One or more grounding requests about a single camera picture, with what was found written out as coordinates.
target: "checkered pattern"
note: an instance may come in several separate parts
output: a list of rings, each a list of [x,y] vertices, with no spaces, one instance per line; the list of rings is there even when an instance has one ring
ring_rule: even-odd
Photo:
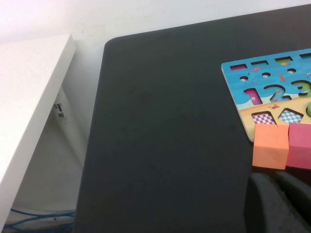
[[[278,119],[286,123],[299,123],[302,116],[289,110],[284,110]]]
[[[260,113],[252,115],[255,124],[271,124],[275,125],[276,122],[273,120],[273,117],[270,113]]]

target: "black tabletop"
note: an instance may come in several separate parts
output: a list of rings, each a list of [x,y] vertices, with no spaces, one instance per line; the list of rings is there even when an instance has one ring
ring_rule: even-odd
[[[221,63],[311,47],[311,5],[110,40],[75,233],[245,232],[247,138]]]

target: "blue puzzle board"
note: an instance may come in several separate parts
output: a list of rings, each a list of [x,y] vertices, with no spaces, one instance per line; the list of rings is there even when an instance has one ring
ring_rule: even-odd
[[[276,124],[287,124],[282,116],[289,113],[299,119],[294,123],[311,124],[306,114],[311,102],[306,101],[311,97],[311,49],[226,62],[222,71],[251,141],[259,123],[254,114],[267,112]]]

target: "green puzzle piece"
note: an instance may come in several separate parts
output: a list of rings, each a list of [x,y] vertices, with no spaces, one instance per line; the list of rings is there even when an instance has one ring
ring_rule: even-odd
[[[307,93],[299,93],[299,97],[311,97],[311,86],[308,83],[293,83],[294,86],[299,85],[299,90],[306,90]]]
[[[308,114],[309,117],[311,117],[311,103],[308,104],[307,114]]]

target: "pink foam block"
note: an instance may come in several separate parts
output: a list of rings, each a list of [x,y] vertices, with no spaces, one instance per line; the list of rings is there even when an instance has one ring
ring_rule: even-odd
[[[286,165],[311,169],[311,125],[290,124]]]

